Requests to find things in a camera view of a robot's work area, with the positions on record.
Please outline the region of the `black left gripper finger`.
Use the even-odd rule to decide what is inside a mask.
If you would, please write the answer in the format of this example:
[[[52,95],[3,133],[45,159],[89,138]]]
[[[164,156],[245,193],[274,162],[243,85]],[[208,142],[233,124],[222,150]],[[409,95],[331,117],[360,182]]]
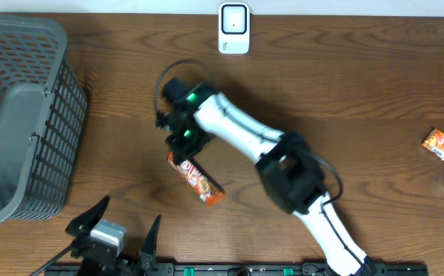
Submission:
[[[139,250],[141,268],[153,268],[156,265],[156,241],[160,229],[160,221],[161,215],[158,215]]]
[[[107,210],[110,197],[104,196],[95,206],[72,219],[65,232],[74,237],[86,234],[88,235],[94,226],[102,219]]]

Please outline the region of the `orange chocolate bar wrapper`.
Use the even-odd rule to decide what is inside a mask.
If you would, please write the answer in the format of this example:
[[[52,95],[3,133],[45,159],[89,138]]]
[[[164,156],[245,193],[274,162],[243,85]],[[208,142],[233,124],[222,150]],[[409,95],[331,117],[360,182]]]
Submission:
[[[215,205],[225,198],[225,193],[219,185],[201,170],[199,165],[192,161],[182,161],[176,165],[173,161],[173,152],[167,156],[169,164],[188,182],[201,201],[206,205]]]

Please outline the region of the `orange snack box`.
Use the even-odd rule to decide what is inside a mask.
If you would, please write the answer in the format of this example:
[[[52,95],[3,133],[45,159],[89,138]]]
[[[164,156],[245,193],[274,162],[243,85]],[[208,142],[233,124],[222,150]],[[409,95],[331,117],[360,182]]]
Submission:
[[[444,161],[444,133],[440,130],[433,129],[432,132],[423,141],[422,146],[435,153],[442,161]]]

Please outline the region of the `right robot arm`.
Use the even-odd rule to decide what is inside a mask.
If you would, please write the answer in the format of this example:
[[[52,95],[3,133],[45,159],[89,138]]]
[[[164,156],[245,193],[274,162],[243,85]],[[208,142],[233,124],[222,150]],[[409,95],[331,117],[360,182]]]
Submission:
[[[179,165],[218,137],[250,159],[268,197],[299,219],[319,244],[328,267],[338,275],[372,275],[376,268],[350,236],[334,209],[342,196],[324,184],[331,173],[343,181],[329,162],[313,153],[303,136],[284,133],[249,116],[212,85],[189,87],[178,79],[153,88],[153,106],[163,97],[171,111],[156,110],[156,127],[169,131],[166,142]]]

